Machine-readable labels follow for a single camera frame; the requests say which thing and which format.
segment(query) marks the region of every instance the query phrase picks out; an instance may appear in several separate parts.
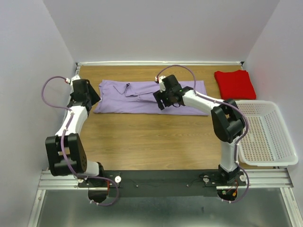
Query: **gray floor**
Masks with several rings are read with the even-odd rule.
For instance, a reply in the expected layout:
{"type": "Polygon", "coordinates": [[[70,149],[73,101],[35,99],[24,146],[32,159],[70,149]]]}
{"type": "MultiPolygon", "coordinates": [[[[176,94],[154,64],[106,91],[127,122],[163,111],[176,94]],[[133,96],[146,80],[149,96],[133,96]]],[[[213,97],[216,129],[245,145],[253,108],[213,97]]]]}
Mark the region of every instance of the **gray floor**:
{"type": "Polygon", "coordinates": [[[235,204],[218,198],[120,198],[89,203],[86,191],[47,191],[39,227],[291,227],[280,189],[250,189],[235,204]]]}

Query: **cable connector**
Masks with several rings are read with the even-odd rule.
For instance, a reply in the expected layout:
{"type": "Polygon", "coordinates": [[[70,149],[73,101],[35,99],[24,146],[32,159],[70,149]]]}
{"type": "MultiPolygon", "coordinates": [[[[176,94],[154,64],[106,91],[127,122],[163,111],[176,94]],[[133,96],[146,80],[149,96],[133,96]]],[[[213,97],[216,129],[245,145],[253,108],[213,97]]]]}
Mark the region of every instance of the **cable connector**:
{"type": "Polygon", "coordinates": [[[65,78],[65,83],[67,83],[67,84],[71,84],[71,80],[70,80],[70,79],[68,79],[68,78],[65,78]]]}

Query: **wooden table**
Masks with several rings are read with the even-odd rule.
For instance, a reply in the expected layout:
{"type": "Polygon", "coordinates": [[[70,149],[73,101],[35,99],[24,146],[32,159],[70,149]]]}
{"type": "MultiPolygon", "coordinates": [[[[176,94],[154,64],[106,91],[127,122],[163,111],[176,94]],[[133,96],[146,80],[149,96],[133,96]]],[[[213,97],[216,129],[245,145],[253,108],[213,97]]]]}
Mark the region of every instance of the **wooden table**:
{"type": "MultiPolygon", "coordinates": [[[[153,81],[164,67],[82,66],[80,76],[89,79],[99,93],[103,79],[153,81]]],[[[220,98],[220,93],[214,72],[241,69],[235,65],[189,68],[197,80],[204,80],[207,94],[215,98],[220,98]]],[[[170,74],[179,81],[193,80],[182,68],[170,68],[162,75],[170,74]]],[[[108,170],[216,169],[221,158],[210,116],[91,112],[81,141],[88,159],[101,162],[108,170]]]]}

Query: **white laundry basket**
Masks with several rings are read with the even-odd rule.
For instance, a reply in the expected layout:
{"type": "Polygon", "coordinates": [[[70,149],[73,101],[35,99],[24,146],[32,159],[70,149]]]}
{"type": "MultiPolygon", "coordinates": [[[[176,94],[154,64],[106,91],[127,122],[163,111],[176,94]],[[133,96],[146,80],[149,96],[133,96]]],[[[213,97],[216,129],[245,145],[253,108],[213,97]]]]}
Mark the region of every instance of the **white laundry basket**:
{"type": "Polygon", "coordinates": [[[298,156],[278,106],[269,101],[239,100],[238,108],[249,121],[240,141],[241,162],[251,166],[289,166],[298,156]]]}

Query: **red cloth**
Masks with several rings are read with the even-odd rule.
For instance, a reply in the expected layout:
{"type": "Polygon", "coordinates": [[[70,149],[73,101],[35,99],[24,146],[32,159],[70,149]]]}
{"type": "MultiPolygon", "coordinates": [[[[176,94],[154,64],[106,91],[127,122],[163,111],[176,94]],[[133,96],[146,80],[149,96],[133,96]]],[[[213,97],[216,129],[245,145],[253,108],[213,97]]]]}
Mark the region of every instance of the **red cloth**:
{"type": "Polygon", "coordinates": [[[250,76],[245,70],[214,73],[222,99],[256,99],[250,76]]]}

